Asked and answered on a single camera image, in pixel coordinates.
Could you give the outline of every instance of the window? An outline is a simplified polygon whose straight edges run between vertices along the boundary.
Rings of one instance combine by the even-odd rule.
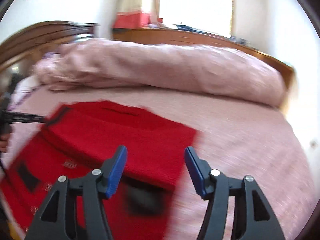
[[[232,0],[160,0],[164,24],[184,24],[230,37]]]

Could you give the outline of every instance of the blue gripper pad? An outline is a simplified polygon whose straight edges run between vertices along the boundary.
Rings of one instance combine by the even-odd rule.
[[[209,172],[211,170],[209,164],[206,161],[199,159],[191,146],[187,147],[184,151],[184,161],[196,193],[200,195],[202,199],[205,199],[208,194],[205,188],[205,180],[209,178]]]
[[[112,165],[110,173],[107,177],[107,190],[106,197],[107,199],[111,198],[111,196],[116,193],[125,163],[127,162],[128,151],[125,146],[119,146],[115,155],[112,157]]]

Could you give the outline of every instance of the folded red fabric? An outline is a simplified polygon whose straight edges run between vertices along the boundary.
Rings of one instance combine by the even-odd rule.
[[[124,207],[126,185],[120,183],[117,193],[104,201],[110,228],[115,239],[161,240],[184,165],[183,151],[192,145],[195,134],[194,129],[146,109],[110,101],[62,105],[10,167],[8,174],[14,190],[6,180],[1,182],[1,189],[17,222],[28,228],[48,185],[58,176],[84,176],[90,169],[100,167],[119,145],[125,145],[128,160],[124,175],[164,189],[165,210],[148,217],[129,214]],[[17,173],[21,163],[41,180],[33,192],[27,190]],[[81,200],[78,220],[83,225]]]

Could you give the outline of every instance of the person's hand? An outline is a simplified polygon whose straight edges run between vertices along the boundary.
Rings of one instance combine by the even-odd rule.
[[[1,152],[7,152],[7,146],[9,143],[9,138],[11,136],[11,128],[9,128],[6,133],[0,136],[0,151]]]

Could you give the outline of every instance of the wooden headboard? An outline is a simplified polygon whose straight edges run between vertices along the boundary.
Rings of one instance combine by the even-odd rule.
[[[60,44],[94,37],[96,24],[41,22],[15,33],[0,45],[0,95],[12,73],[30,75],[31,66]]]

